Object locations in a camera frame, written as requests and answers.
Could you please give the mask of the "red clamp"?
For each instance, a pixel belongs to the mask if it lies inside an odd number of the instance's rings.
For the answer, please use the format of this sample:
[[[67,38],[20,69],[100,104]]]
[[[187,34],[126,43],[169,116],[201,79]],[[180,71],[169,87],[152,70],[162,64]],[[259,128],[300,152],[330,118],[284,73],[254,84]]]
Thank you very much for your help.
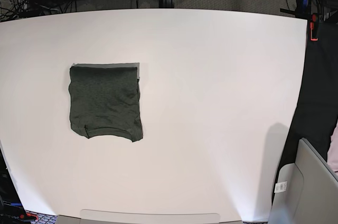
[[[311,41],[318,41],[317,31],[318,31],[319,22],[320,22],[320,19],[319,19],[318,14],[317,13],[312,14],[310,24],[309,24]]]

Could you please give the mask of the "black box with orange label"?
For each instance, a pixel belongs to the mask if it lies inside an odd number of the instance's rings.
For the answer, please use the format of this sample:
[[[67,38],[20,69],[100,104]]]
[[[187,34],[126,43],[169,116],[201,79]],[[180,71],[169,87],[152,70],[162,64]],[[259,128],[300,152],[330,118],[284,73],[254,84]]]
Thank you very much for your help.
[[[12,206],[13,191],[7,166],[1,154],[1,223],[24,223],[20,218],[24,213],[19,207]]]

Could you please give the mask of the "black cloth beside table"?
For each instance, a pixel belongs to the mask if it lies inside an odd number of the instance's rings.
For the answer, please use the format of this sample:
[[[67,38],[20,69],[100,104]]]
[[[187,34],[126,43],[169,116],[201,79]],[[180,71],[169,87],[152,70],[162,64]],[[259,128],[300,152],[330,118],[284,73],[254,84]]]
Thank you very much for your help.
[[[337,25],[321,23],[317,38],[307,43],[299,98],[279,168],[295,162],[301,138],[327,159],[337,124]]]

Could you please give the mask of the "pink cloth at edge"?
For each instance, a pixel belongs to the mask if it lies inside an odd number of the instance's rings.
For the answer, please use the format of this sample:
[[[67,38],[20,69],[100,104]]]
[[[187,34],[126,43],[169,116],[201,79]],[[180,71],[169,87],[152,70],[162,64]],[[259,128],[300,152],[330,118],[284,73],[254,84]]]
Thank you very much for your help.
[[[330,148],[327,153],[327,163],[329,167],[338,173],[338,129],[337,126],[331,136]]]

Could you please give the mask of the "grey plastic bin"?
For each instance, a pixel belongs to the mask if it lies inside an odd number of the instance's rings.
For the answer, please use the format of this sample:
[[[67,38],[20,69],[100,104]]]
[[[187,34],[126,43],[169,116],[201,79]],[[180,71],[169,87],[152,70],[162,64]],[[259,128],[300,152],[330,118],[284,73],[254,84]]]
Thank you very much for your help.
[[[337,223],[337,175],[308,140],[280,169],[268,223]]]

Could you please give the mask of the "dark green long-sleeve shirt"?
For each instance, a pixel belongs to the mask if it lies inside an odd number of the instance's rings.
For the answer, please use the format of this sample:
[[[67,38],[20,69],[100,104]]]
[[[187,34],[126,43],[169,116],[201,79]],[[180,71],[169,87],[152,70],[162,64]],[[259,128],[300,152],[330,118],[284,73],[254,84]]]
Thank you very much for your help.
[[[143,138],[139,63],[74,64],[69,69],[70,127],[80,136]]]

